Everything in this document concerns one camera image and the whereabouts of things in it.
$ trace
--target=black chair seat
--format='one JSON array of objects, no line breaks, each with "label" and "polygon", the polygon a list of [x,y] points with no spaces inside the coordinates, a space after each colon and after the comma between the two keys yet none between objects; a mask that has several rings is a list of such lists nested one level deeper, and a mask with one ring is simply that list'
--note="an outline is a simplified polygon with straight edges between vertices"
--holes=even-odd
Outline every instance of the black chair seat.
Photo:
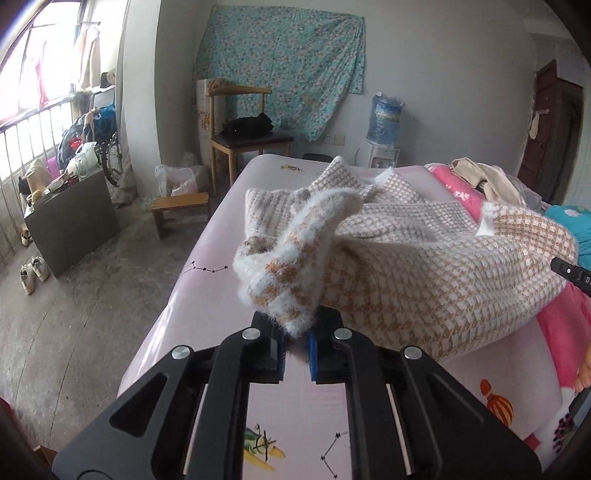
[{"label": "black chair seat", "polygon": [[293,142],[294,138],[289,135],[273,130],[267,135],[256,138],[228,138],[223,134],[217,134],[213,137],[215,143],[219,143],[226,148],[244,148],[255,145],[268,145],[272,143]]}]

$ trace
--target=floral sheet on wall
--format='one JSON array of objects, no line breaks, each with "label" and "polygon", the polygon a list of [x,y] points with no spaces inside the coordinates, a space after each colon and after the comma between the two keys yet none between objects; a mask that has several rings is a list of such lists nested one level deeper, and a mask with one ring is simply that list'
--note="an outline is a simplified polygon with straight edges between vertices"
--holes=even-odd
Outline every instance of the floral sheet on wall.
[{"label": "floral sheet on wall", "polygon": [[[308,141],[321,136],[345,94],[362,93],[365,22],[291,7],[215,5],[193,79],[269,86],[265,113]],[[227,118],[256,116],[258,95],[229,96]]]}]

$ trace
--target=houndstooth sweater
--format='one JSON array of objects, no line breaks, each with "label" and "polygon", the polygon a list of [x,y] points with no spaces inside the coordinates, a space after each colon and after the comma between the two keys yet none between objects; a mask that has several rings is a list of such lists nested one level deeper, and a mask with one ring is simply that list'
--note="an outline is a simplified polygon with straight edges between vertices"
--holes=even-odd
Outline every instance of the houndstooth sweater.
[{"label": "houndstooth sweater", "polygon": [[576,263],[562,226],[487,203],[478,226],[457,201],[426,202],[394,170],[369,182],[337,157],[308,189],[246,194],[241,297],[298,336],[318,305],[379,346],[458,355],[511,333],[562,290]]}]

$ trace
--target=black bag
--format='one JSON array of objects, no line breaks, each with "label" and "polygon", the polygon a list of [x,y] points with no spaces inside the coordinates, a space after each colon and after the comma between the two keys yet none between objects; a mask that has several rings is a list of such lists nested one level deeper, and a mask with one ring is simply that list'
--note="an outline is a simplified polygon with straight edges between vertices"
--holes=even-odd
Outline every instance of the black bag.
[{"label": "black bag", "polygon": [[258,138],[273,130],[273,122],[264,113],[230,120],[223,125],[222,135],[233,140]]}]

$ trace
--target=hot air balloon print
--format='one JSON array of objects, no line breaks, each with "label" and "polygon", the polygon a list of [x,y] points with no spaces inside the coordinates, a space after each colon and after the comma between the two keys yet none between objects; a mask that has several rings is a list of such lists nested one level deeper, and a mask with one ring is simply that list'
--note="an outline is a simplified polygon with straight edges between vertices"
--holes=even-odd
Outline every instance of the hot air balloon print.
[{"label": "hot air balloon print", "polygon": [[495,395],[488,380],[480,382],[480,391],[486,397],[486,408],[493,412],[505,427],[510,426],[513,422],[513,405],[511,405],[511,402],[505,397]]}]

